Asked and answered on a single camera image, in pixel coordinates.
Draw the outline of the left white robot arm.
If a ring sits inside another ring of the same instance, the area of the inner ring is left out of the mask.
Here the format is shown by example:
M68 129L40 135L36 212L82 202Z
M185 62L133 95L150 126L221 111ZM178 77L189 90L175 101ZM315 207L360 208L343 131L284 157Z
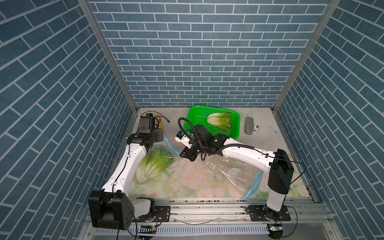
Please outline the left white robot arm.
M89 209L94 228L127 230L137 221L152 221L156 204L152 198L130 201L129 185L139 164L156 142L161 142L162 130L153 113L140 117L138 130L127 138L124 154L109 180L89 196Z

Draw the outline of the clear zipper bag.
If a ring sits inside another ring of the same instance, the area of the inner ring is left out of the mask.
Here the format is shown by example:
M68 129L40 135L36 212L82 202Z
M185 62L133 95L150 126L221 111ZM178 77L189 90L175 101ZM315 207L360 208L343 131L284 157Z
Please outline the clear zipper bag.
M163 141L154 143L154 146L148 150L134 173L130 188L158 182L163 177L170 177L177 169L180 152L172 146L165 135L163 138Z
M221 156L210 156L206 164L223 184L225 195L231 198L247 201L260 191L268 191L264 185L269 175L251 164Z

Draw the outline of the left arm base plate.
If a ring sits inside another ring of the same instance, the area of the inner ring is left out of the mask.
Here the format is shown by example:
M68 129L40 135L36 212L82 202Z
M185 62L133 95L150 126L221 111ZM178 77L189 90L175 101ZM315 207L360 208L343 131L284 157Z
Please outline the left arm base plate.
M146 215L136 217L138 223L164 223L170 220L171 207L170 206L156 206L151 207Z

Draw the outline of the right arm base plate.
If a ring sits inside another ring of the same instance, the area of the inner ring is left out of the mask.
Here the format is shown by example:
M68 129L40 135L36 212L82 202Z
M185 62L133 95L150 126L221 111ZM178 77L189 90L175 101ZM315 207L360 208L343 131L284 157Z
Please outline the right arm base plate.
M245 211L250 215L252 222L289 222L291 216L288 208L282 205L279 212L273 211L267 205L249 205Z

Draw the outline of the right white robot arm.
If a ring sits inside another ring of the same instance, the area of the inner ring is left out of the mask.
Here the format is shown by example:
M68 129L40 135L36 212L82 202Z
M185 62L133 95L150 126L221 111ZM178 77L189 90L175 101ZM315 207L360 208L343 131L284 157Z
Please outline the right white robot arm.
M260 150L241 144L223 134L213 136L202 125L192 127L189 134L180 130L175 140L185 145L180 157L191 162L195 161L199 155L220 155L242 161L268 174L270 189L263 211L271 220L280 217L294 174L294 167L285 151L281 149L275 152Z

